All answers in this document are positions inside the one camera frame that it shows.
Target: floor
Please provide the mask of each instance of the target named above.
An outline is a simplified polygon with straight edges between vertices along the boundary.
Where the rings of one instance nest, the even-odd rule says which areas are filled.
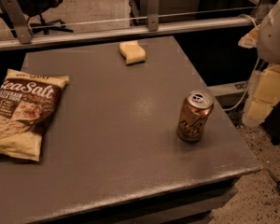
[[[64,0],[63,4],[46,12],[47,20],[63,18],[75,32],[119,29],[130,25],[128,0]],[[0,38],[10,37],[10,31],[0,21]],[[280,193],[266,169],[280,178],[280,145],[273,146],[260,126],[241,127],[238,132],[251,148],[263,170],[242,177],[238,193],[223,207],[213,212],[211,224],[261,223],[280,224]]]

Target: speckled floor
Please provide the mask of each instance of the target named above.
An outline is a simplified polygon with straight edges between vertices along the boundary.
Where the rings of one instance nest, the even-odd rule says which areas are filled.
[[[263,170],[243,176],[236,184],[238,193],[222,208],[213,211],[210,224],[280,224],[280,193],[267,173],[280,178],[280,145],[273,146],[260,127],[238,129],[260,161]]]

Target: sponge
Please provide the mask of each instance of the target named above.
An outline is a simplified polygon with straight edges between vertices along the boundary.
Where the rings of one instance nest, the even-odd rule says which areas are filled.
[[[126,64],[140,63],[147,58],[145,50],[139,46],[137,40],[121,42],[119,50],[126,58]]]

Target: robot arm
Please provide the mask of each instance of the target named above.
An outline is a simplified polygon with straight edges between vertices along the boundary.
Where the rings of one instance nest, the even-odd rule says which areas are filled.
[[[262,60],[280,64],[280,0],[260,24],[257,48]]]

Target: table top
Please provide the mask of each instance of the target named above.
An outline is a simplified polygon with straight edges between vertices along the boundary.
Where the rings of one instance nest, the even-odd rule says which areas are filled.
[[[22,70],[69,76],[38,164],[0,161],[0,223],[87,212],[255,173],[260,165],[220,105],[197,144],[176,135],[189,91],[207,91],[172,36],[28,53]]]

